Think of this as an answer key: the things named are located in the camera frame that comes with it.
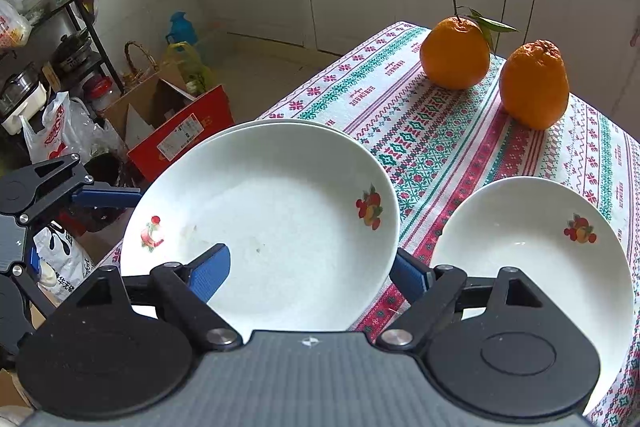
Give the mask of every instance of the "red lid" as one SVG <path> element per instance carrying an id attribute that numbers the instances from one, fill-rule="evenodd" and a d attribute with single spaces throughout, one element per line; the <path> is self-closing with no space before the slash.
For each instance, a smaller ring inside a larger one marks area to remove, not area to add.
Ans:
<path id="1" fill-rule="evenodd" d="M 108 76 L 103 76 L 97 82 L 92 83 L 90 89 L 86 90 L 84 94 L 89 100 L 95 100 L 102 95 L 107 94 L 111 89 L 111 79 Z"/>

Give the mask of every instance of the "blue jug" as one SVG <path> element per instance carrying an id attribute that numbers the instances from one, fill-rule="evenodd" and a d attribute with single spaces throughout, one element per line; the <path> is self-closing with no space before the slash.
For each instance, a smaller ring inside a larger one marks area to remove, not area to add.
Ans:
<path id="1" fill-rule="evenodd" d="M 176 42 L 188 42 L 192 46 L 198 42 L 196 30 L 193 25 L 184 18 L 185 12 L 176 12 L 171 15 L 171 31 L 165 36 L 167 44 L 175 44 Z"/>

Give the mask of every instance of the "metal bolt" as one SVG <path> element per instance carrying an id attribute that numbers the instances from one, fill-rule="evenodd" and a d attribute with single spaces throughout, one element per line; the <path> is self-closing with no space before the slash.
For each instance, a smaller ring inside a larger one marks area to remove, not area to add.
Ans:
<path id="1" fill-rule="evenodd" d="M 207 340 L 217 346 L 228 346 L 228 344 L 234 343 L 237 338 L 238 334 L 235 331 L 227 330 L 226 328 L 207 331 Z"/>
<path id="2" fill-rule="evenodd" d="M 380 337 L 390 346 L 406 346 L 414 339 L 414 336 L 406 330 L 386 330 Z"/>

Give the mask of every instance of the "patterned tablecloth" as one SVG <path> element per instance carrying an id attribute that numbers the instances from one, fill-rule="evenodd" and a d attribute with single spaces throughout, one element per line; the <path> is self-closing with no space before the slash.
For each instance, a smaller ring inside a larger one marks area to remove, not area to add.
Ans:
<path id="1" fill-rule="evenodd" d="M 558 124 L 525 128 L 500 107 L 492 57 L 485 79 L 466 91 L 432 86 L 419 61 L 428 29 L 396 23 L 359 45 L 273 106 L 263 118 L 317 120 L 366 146 L 396 186 L 399 245 L 428 263 L 442 227 L 474 190 L 507 176 L 561 182 L 610 222 L 626 251 L 636 327 L 626 365 L 588 418 L 617 426 L 640 413 L 640 145 L 572 96 Z M 355 329 L 376 336 L 407 307 L 392 284 Z"/>

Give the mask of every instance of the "red cardboard box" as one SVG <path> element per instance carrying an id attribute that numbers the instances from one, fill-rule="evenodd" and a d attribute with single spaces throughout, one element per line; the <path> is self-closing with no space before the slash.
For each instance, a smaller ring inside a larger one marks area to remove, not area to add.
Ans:
<path id="1" fill-rule="evenodd" d="M 149 182 L 194 145 L 234 124 L 222 86 L 194 99 L 175 66 L 162 68 L 105 110 L 104 117 L 123 140 L 129 107 L 143 126 L 150 126 L 151 134 L 129 150 L 129 158 Z"/>

